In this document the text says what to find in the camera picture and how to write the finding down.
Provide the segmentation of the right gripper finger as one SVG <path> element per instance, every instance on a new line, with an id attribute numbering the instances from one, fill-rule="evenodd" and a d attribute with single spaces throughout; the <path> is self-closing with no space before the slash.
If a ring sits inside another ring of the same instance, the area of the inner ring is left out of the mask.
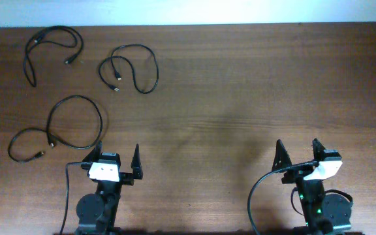
<path id="1" fill-rule="evenodd" d="M 272 165 L 272 171 L 286 168 L 292 165 L 290 156 L 284 147 L 281 139 L 278 139 L 275 147 L 275 157 Z"/>
<path id="2" fill-rule="evenodd" d="M 324 156 L 325 147 L 321 144 L 321 142 L 317 138 L 314 138 L 312 140 L 312 148 L 313 148 L 314 160 L 323 161 L 325 158 Z"/>

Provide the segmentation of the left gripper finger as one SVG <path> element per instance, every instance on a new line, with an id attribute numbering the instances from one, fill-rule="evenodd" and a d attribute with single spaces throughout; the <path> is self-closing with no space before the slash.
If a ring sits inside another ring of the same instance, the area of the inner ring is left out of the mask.
<path id="1" fill-rule="evenodd" d="M 142 164 L 140 161 L 140 146 L 139 144 L 136 145 L 134 155 L 131 162 L 131 168 L 133 171 L 133 178 L 136 180 L 142 180 L 143 179 L 143 170 L 142 170 Z"/>
<path id="2" fill-rule="evenodd" d="M 101 156 L 102 151 L 102 142 L 98 141 L 95 147 L 91 150 L 91 152 L 82 159 L 82 163 L 92 163 L 97 162 L 99 157 Z"/>

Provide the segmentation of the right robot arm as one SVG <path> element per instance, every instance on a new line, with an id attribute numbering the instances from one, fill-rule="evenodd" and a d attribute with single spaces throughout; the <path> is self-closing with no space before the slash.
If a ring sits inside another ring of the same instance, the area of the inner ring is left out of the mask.
<path id="1" fill-rule="evenodd" d="M 341 168 L 342 156 L 312 140 L 313 160 L 292 164 L 281 140 L 277 140 L 272 172 L 282 173 L 283 184 L 295 184 L 305 225 L 293 228 L 294 234 L 343 234 L 351 229 L 351 195 L 336 189 L 326 190 L 323 181 L 335 176 Z"/>

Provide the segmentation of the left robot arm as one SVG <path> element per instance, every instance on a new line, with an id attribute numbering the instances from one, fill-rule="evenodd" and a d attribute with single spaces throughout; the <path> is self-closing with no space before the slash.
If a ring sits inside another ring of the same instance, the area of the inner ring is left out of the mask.
<path id="1" fill-rule="evenodd" d="M 102 151 L 102 142 L 82 160 L 82 169 L 87 171 L 91 181 L 97 183 L 94 193 L 83 196 L 77 203 L 76 214 L 79 218 L 76 234 L 120 234 L 115 227 L 121 189 L 132 186 L 135 180 L 143 179 L 140 161 L 140 147 L 136 145 L 131 161 L 131 172 L 121 172 L 118 153 Z"/>

